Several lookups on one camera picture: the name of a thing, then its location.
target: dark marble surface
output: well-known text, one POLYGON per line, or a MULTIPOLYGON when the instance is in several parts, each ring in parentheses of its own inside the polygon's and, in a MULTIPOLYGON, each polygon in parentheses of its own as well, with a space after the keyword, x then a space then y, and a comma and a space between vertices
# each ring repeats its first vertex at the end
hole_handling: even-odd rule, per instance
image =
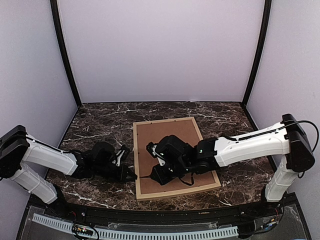
MULTIPOLYGON (((106 141, 116 149, 125 144, 133 148, 133 123, 161 119, 194 117, 203 138, 229 136, 253 129, 238 103, 231 102, 130 102, 84 104, 75 116, 61 149, 92 148, 106 141)), ((134 169, 134 155, 125 161, 134 169)), ((260 200, 262 188, 273 176, 266 157, 245 160, 217 171, 221 187, 207 192, 161 200, 137 201, 135 183, 74 179, 50 170, 47 180, 58 185, 66 200, 86 206, 142 211, 197 210, 234 206, 260 200)))

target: wooden frame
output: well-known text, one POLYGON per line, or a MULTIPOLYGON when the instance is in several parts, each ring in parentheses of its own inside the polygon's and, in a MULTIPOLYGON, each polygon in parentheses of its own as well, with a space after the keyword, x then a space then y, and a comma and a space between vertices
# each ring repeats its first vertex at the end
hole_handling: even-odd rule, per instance
POLYGON ((172 197, 177 197, 177 196, 181 196, 181 195, 195 194, 195 193, 200 193, 200 192, 212 190, 212 189, 215 189, 215 188, 218 188, 221 186, 216 171, 211 171, 215 183, 201 185, 201 186, 197 186, 197 187, 193 187, 193 188, 166 191, 166 192, 147 193, 147 194, 141 193, 139 158, 138 158, 137 126, 138 125, 146 125, 146 124, 150 124, 150 123, 156 124, 156 123, 177 122, 177 121, 187 121, 187 120, 192 121, 194 128, 195 128, 195 131, 199 137, 199 140, 202 140, 203 137, 200 133, 199 127, 198 127, 194 117, 183 117, 183 118, 175 118, 175 119, 143 121, 143 122, 134 122, 133 123, 134 169, 135 169, 135 174, 137 175, 137 180, 135 181, 135 191, 136 191, 136 199, 138 201, 156 200, 156 199, 163 199, 163 198, 172 198, 172 197))

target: wooden tray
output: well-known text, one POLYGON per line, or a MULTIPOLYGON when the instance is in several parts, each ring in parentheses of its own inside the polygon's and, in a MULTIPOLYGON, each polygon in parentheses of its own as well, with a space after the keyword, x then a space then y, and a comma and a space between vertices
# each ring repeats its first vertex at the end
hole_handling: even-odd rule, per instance
MULTIPOLYGON (((175 178, 161 186, 149 176, 154 165, 158 164, 146 146, 149 142, 158 143, 163 137, 176 135, 191 146, 202 140, 202 135, 194 117, 144 121, 133 123, 134 169, 138 176, 135 181, 136 199, 138 201, 171 198, 212 190, 221 186, 216 171, 194 175, 194 185, 183 184, 175 178)), ((186 174, 184 181, 191 181, 191 174, 186 174)))

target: white slotted strip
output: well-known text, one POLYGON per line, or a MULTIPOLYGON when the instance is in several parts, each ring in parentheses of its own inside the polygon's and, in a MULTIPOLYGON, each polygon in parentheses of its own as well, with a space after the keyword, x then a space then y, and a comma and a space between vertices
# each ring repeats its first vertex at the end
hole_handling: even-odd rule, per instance
MULTIPOLYGON (((33 222, 47 226, 49 228, 73 234, 71 229, 73 223, 70 221, 58 220, 49 216, 33 214, 33 222)), ((129 231, 115 231, 95 227, 101 240, 215 240, 238 236, 238 227, 227 227, 206 231, 192 232, 170 232, 170 233, 143 233, 129 231)), ((79 233, 80 236, 88 237, 86 234, 79 233)), ((91 239, 97 238, 97 234, 91 236, 91 239)))

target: gray wall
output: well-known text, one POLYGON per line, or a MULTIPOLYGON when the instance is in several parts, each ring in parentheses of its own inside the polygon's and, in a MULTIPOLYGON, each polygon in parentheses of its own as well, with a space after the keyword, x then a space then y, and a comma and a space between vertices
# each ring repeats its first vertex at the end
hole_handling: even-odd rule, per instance
MULTIPOLYGON (((320 127, 320 1, 272 2, 265 47, 248 110, 259 128, 291 113, 320 127)), ((303 124, 310 144, 316 134, 303 124)), ((320 239, 320 146, 315 166, 298 179, 295 191, 313 239, 320 239)))
MULTIPOLYGON (((0 1, 0 136, 21 124, 57 146, 75 111, 49 0, 0 1)), ((45 168, 36 168, 41 175, 45 168)), ((0 239, 14 240, 29 194, 0 182, 0 239)))
POLYGON ((60 0, 87 102, 240 101, 263 0, 60 0))

